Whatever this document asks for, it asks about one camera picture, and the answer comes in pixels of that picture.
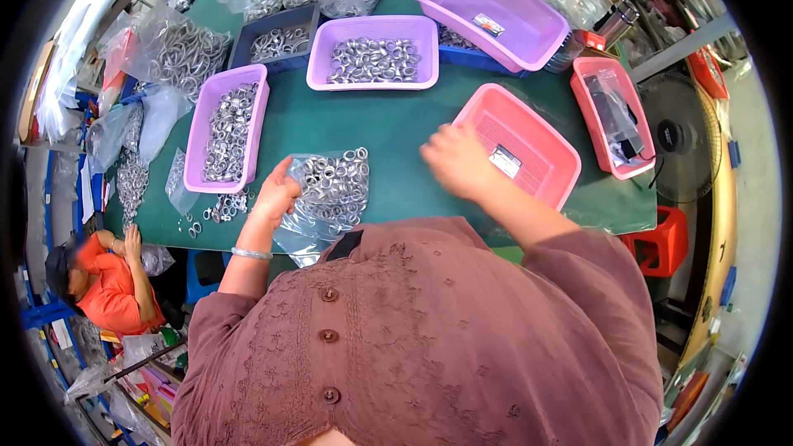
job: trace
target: pink plastic basket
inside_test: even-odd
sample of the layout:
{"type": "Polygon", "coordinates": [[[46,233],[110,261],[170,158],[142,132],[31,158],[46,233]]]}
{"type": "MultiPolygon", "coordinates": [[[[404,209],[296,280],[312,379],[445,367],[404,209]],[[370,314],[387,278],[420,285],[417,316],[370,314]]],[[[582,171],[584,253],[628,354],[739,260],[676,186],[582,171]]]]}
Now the pink plastic basket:
{"type": "Polygon", "coordinates": [[[312,90],[425,90],[438,81],[438,25],[420,15],[371,15],[334,19],[320,26],[314,37],[306,83],[312,90]],[[338,42],[367,37],[376,40],[412,40],[421,60],[416,65],[417,83],[329,84],[331,51],[338,42]]]}
{"type": "Polygon", "coordinates": [[[587,123],[589,136],[592,139],[592,145],[595,147],[598,166],[603,171],[613,174],[618,180],[627,180],[637,174],[644,173],[647,169],[655,167],[653,136],[649,132],[647,118],[641,108],[641,102],[634,89],[634,84],[631,83],[628,73],[625,72],[620,62],[606,57],[579,57],[572,62],[572,70],[570,86],[572,87],[572,92],[576,95],[581,112],[584,113],[584,121],[587,123]],[[639,136],[645,144],[645,148],[641,153],[643,155],[652,155],[652,158],[642,159],[637,156],[635,158],[640,161],[638,164],[615,166],[608,148],[606,132],[603,130],[603,124],[600,123],[600,117],[598,117],[595,109],[595,102],[592,101],[589,90],[584,83],[585,76],[598,74],[601,69],[613,69],[617,73],[617,79],[620,81],[620,88],[622,89],[622,98],[625,99],[630,110],[636,116],[638,121],[636,129],[639,130],[639,136]]]}
{"type": "Polygon", "coordinates": [[[418,0],[424,14],[450,27],[512,73],[537,71],[570,32],[542,0],[418,0]],[[497,38],[473,23],[484,14],[504,29],[497,38]]]}
{"type": "Polygon", "coordinates": [[[270,96],[267,84],[267,67],[251,64],[223,71],[211,76],[201,87],[190,126],[190,136],[185,152],[185,187],[200,193],[237,193],[256,176],[256,160],[259,156],[259,138],[262,136],[264,110],[270,96]],[[251,122],[248,127],[247,144],[243,155],[243,180],[228,183],[207,183],[201,178],[204,168],[204,147],[209,140],[209,117],[213,109],[221,103],[221,97],[229,90],[239,88],[243,83],[259,82],[259,90],[253,101],[251,122]]]}
{"type": "Polygon", "coordinates": [[[550,124],[498,84],[483,84],[455,118],[468,121],[491,155],[506,150],[519,162],[512,177],[524,192],[560,210],[581,172],[578,152],[550,124]]]}

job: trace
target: black cap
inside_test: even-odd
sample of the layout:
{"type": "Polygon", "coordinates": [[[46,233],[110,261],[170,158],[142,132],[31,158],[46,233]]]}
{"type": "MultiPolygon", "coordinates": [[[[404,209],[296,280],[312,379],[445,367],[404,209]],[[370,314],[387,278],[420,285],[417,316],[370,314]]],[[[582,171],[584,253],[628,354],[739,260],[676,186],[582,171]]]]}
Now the black cap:
{"type": "Polygon", "coordinates": [[[72,235],[61,246],[54,247],[45,261],[45,275],[47,285],[55,296],[63,300],[77,314],[83,311],[77,307],[74,296],[69,294],[69,269],[77,254],[77,237],[72,235]]]}

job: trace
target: white wall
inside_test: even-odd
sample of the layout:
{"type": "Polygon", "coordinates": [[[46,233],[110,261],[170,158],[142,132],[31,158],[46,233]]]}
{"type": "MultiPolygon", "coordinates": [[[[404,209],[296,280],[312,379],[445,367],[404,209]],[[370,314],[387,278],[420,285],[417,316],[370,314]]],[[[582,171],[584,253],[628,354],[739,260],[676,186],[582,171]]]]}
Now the white wall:
{"type": "Polygon", "coordinates": [[[773,123],[757,70],[736,81],[724,73],[729,122],[741,150],[738,167],[738,280],[730,301],[740,310],[722,315],[718,345],[751,355],[765,323],[776,279],[782,225],[782,185],[773,123]]]}

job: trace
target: plastic stool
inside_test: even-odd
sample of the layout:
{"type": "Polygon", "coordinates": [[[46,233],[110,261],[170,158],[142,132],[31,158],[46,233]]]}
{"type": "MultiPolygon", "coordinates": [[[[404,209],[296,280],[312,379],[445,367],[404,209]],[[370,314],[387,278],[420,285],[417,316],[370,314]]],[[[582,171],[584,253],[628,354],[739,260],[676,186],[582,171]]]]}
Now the plastic stool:
{"type": "MultiPolygon", "coordinates": [[[[217,288],[221,285],[219,282],[216,282],[209,286],[202,286],[202,284],[198,282],[195,259],[196,255],[201,252],[202,250],[192,249],[187,253],[187,295],[185,296],[185,303],[195,303],[209,293],[216,292],[217,288]]],[[[227,266],[231,258],[232,254],[230,252],[223,252],[223,263],[227,266]]]]}
{"type": "Polygon", "coordinates": [[[636,242],[645,258],[639,264],[644,275],[653,277],[669,277],[677,271],[689,252],[689,224],[686,214],[680,209],[669,206],[658,206],[658,226],[652,231],[622,234],[620,240],[636,257],[636,242]]]}

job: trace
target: button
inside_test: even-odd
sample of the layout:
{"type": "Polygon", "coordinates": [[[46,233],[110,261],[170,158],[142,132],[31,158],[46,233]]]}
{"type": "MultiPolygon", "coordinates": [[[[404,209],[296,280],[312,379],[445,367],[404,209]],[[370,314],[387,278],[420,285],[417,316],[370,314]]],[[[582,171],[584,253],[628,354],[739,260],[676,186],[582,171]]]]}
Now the button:
{"type": "Polygon", "coordinates": [[[339,298],[339,292],[332,287],[322,290],[322,300],[325,302],[333,302],[339,298]]]}
{"type": "Polygon", "coordinates": [[[342,399],[342,395],[335,387],[326,387],[322,390],[322,401],[327,405],[334,405],[342,399]]]}
{"type": "Polygon", "coordinates": [[[332,329],[323,329],[320,331],[320,341],[324,343],[335,343],[339,340],[339,333],[332,329]]]}

